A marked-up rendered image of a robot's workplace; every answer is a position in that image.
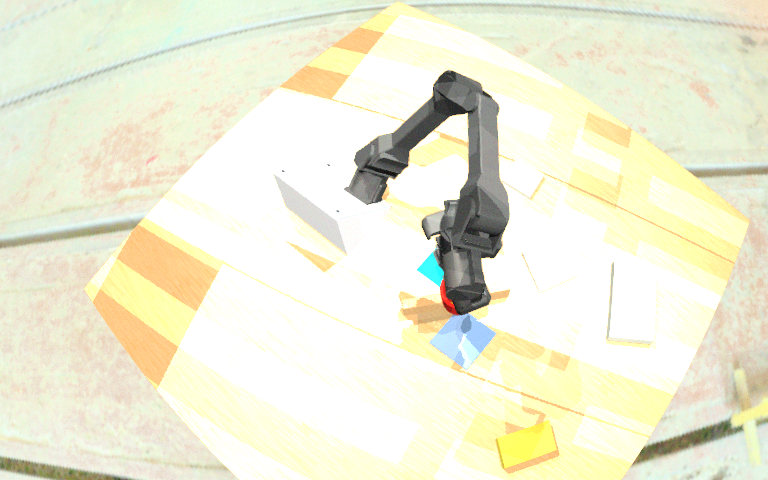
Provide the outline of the yellow rectangular block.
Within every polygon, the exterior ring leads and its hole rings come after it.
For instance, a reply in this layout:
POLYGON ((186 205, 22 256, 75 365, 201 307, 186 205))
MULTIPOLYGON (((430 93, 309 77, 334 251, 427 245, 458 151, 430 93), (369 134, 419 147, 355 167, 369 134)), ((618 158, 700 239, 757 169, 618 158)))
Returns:
POLYGON ((550 421, 497 438, 502 468, 508 468, 557 450, 550 421))

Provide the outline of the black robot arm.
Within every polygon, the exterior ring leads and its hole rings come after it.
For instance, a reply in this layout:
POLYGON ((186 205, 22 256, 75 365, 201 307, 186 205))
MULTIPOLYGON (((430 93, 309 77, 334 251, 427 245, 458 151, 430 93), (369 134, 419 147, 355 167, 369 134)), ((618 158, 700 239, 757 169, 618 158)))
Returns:
POLYGON ((482 258, 495 258, 509 223, 506 189, 499 176, 498 103, 479 81, 446 70, 432 97, 393 133, 356 151, 354 176, 344 191, 366 205, 382 200, 389 178, 409 167, 409 151, 453 115, 468 113, 468 178, 459 199, 444 200, 439 225, 447 299, 464 301, 483 292, 482 258))

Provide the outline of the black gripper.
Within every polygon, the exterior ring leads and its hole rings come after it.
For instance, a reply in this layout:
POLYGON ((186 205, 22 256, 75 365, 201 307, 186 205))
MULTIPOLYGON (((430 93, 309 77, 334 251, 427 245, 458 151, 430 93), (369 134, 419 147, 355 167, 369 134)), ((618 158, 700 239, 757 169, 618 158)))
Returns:
MULTIPOLYGON (((445 209, 434 212, 433 214, 425 216, 421 221, 423 231, 428 240, 431 240, 432 236, 439 234, 439 225, 444 213, 445 213, 445 209)), ((435 257, 435 262, 437 266, 443 271, 442 257, 446 253, 443 252, 443 250, 440 247, 439 236, 436 237, 436 242, 437 242, 437 245, 436 245, 436 249, 433 251, 433 255, 435 257)), ((486 282, 483 284, 483 292, 481 293, 480 296, 474 299, 464 300, 464 301, 452 300, 453 305, 456 309, 456 312, 459 315, 464 315, 474 310, 488 306, 490 301, 491 301, 491 294, 488 291, 486 282)))

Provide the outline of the red cup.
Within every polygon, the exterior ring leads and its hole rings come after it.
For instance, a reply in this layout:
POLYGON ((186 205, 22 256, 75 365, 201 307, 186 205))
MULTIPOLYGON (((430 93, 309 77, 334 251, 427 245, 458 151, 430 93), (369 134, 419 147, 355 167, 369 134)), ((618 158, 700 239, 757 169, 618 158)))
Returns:
POLYGON ((448 299, 447 299, 447 297, 446 297, 445 282, 444 282, 444 280, 443 280, 443 279, 442 279, 442 281, 441 281, 441 285, 440 285, 440 294, 441 294, 441 298, 442 298, 442 301, 443 301, 443 303, 444 303, 444 305, 443 305, 443 306, 444 306, 444 308, 445 308, 445 309, 446 309, 446 310, 447 310, 449 313, 451 313, 451 314, 456 314, 456 315, 459 315, 459 314, 457 314, 457 312, 456 312, 456 309, 455 309, 454 305, 453 305, 451 302, 449 302, 449 301, 452 301, 452 300, 451 300, 451 299, 449 299, 449 300, 448 300, 448 299))

